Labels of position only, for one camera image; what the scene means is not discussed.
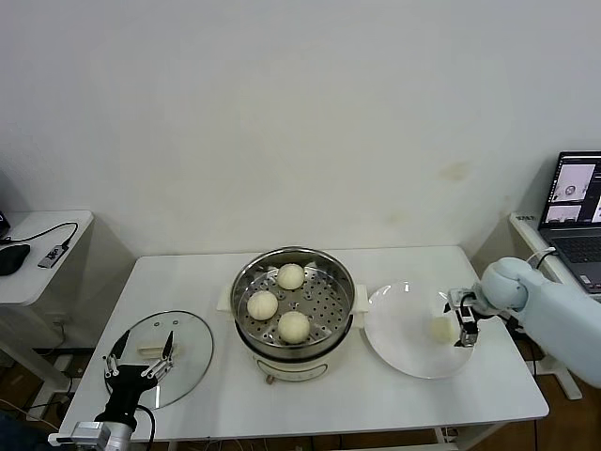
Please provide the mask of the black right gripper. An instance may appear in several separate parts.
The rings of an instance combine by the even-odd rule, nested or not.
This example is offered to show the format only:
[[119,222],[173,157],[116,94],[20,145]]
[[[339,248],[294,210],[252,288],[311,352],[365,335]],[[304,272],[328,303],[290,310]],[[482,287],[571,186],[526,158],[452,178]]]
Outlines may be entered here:
[[459,338],[455,342],[455,347],[473,348],[478,338],[477,320],[488,318],[476,292],[468,291],[463,295],[462,288],[450,289],[443,313],[451,311],[455,311],[459,325]]

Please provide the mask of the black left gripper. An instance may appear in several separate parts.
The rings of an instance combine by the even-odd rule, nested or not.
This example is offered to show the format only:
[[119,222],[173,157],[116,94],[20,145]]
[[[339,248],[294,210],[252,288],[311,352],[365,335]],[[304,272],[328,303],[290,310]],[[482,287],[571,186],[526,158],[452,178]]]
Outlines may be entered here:
[[135,423],[135,411],[141,395],[158,385],[173,367],[174,332],[171,331],[162,348],[161,357],[147,368],[144,365],[119,365],[127,346],[130,330],[126,330],[102,357],[105,363],[104,378],[111,395],[104,411],[95,417],[96,422]]

